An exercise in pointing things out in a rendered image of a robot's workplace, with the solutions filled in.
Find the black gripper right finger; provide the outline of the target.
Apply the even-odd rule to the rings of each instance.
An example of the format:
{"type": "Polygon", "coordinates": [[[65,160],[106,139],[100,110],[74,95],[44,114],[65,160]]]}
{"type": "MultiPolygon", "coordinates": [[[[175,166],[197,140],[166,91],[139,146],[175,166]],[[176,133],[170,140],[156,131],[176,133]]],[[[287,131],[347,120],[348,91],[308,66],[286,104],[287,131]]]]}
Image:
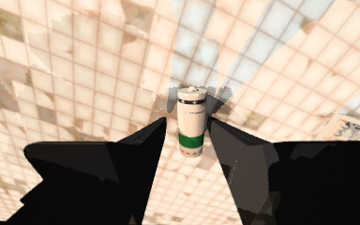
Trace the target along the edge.
{"type": "Polygon", "coordinates": [[[295,167],[360,164],[360,141],[268,142],[215,117],[207,127],[243,225],[265,225],[295,167]]]}

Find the cream battery with green band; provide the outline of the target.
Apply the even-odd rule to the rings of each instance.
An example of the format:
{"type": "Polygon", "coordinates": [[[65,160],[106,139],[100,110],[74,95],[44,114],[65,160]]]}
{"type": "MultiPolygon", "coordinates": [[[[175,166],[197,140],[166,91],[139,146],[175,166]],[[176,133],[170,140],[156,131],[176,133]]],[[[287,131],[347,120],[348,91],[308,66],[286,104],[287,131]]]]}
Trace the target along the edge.
{"type": "Polygon", "coordinates": [[[190,86],[177,94],[179,150],[186,158],[197,158],[203,152],[207,90],[190,86]]]}

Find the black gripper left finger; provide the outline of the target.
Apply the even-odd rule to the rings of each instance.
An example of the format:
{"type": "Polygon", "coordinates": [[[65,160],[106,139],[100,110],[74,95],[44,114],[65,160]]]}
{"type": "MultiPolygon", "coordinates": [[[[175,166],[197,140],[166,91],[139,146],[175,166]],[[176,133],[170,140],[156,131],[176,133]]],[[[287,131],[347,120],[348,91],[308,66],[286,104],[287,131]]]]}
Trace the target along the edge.
{"type": "Polygon", "coordinates": [[[49,176],[107,177],[129,224],[142,225],[165,141],[166,117],[118,142],[31,142],[23,153],[44,180],[49,176]]]}

